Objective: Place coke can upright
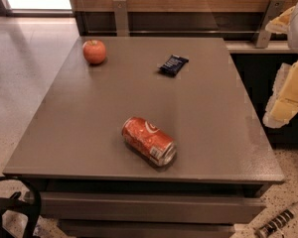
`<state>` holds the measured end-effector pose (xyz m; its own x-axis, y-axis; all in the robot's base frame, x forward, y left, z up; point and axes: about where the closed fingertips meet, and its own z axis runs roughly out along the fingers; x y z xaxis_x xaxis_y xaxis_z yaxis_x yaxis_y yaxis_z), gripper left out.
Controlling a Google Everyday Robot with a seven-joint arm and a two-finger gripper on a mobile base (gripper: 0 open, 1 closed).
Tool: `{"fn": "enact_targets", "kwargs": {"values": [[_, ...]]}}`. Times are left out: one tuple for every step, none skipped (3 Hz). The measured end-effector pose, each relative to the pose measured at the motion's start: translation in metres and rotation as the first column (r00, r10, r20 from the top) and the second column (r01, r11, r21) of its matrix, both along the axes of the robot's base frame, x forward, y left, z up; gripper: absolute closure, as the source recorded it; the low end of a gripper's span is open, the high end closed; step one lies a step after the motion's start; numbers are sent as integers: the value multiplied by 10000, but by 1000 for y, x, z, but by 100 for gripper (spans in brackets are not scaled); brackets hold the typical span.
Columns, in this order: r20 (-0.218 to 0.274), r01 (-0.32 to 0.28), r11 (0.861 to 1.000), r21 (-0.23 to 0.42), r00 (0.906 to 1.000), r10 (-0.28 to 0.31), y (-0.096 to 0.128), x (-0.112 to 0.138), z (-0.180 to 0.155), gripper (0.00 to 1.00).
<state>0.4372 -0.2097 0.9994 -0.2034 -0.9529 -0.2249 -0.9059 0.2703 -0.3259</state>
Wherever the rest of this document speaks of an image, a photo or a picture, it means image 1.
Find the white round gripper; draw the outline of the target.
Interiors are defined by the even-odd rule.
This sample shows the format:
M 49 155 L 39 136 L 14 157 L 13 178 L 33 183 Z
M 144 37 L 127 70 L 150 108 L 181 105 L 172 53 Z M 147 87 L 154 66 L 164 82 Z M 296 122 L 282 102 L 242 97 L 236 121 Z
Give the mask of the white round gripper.
M 298 54 L 298 2 L 270 20 L 265 30 L 272 34 L 287 34 L 289 48 Z M 287 125 L 298 113 L 298 60 L 292 65 L 283 63 L 278 69 L 263 116 L 268 128 Z

